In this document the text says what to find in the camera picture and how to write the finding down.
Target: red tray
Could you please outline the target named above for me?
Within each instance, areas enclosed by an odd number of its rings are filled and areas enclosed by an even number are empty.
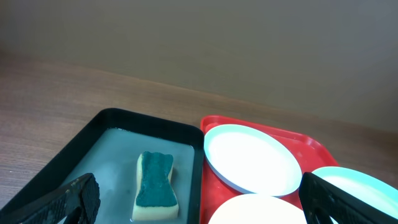
[[[294,155],[303,173],[312,172],[319,167],[338,166],[338,163],[324,146],[304,134],[218,115],[205,116],[201,121],[200,129],[206,134],[211,128],[221,124],[245,125],[272,136]],[[206,160],[203,165],[201,189],[201,224],[207,224],[217,208],[225,201],[242,194],[220,181],[211,171]],[[302,209],[298,190],[282,197],[282,199]]]

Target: wooden surface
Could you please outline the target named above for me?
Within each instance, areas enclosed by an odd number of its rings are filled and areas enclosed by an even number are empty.
[[[199,126],[222,114],[305,133],[341,166],[398,187],[398,135],[88,68],[0,56],[0,207],[100,110]]]
[[[0,21],[10,52],[398,133],[397,0],[2,0]]]

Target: white plate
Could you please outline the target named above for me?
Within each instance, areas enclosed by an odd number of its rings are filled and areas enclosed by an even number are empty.
[[[209,224],[294,223],[306,224],[301,209],[282,199],[259,194],[244,194],[229,199],[211,217]]]
[[[398,190],[383,181],[343,167],[322,167],[312,173],[374,208],[398,218]]]
[[[295,191],[301,168],[280,142],[253,128],[217,126],[206,133],[205,154],[213,172],[244,194],[281,197]]]

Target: water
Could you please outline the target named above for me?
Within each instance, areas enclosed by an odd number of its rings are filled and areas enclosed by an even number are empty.
[[[172,187],[180,210],[175,220],[132,221],[136,196],[137,160],[144,151],[171,154],[174,157]],[[91,172],[99,184],[99,207],[96,224],[166,224],[186,223],[192,180],[194,149],[164,139],[109,129],[98,139],[86,156],[65,179],[63,184]]]

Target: sponge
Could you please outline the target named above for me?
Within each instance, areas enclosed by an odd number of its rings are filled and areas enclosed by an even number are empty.
[[[178,202],[170,184],[173,156],[144,152],[137,161],[137,194],[132,209],[133,220],[173,219]]]

